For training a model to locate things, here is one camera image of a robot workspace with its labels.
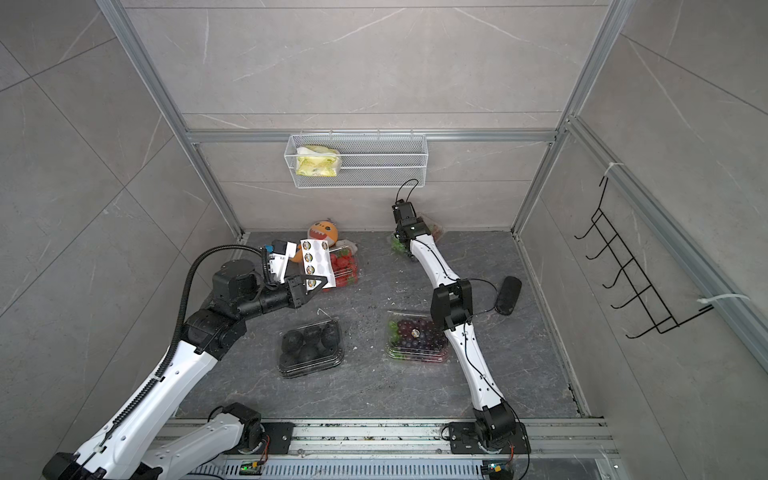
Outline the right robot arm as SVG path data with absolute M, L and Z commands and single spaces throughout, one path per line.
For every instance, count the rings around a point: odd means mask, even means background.
M 478 344 L 471 281 L 450 268 L 411 202 L 397 199 L 392 210 L 396 239 L 418 260 L 433 287 L 430 315 L 456 352 L 468 383 L 480 448 L 497 453 L 519 435 L 529 449 L 525 426 L 497 388 Z

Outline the white sticker sheet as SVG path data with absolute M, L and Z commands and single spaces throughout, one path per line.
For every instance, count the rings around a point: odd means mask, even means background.
M 302 240 L 300 246 L 305 274 L 324 275 L 328 278 L 328 283 L 323 289 L 335 288 L 335 278 L 327 242 L 308 238 Z

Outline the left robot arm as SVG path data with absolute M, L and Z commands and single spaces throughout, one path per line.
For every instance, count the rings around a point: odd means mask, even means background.
M 44 478 L 179 479 L 221 453 L 266 450 L 260 413 L 240 403 L 216 409 L 203 426 L 163 447 L 151 444 L 192 388 L 246 334 L 248 321 L 303 306 L 333 276 L 312 268 L 279 277 L 268 259 L 229 261 L 213 276 L 209 302 L 189 314 L 188 297 L 201 262 L 190 267 L 171 343 L 156 370 L 75 452 L 56 453 L 43 469 Z

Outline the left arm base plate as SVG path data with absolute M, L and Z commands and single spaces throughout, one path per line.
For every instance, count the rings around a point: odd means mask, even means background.
M 259 444 L 256 455 L 261 455 L 269 443 L 268 455 L 287 455 L 295 428 L 293 422 L 267 421 L 261 424 L 263 433 L 261 443 Z

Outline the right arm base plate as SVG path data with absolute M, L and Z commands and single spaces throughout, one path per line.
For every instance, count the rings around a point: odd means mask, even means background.
M 442 426 L 440 439 L 447 441 L 452 454 L 507 455 L 528 454 L 530 441 L 526 427 L 517 422 L 513 433 L 500 440 L 489 440 L 484 445 L 478 436 L 474 422 L 449 422 Z

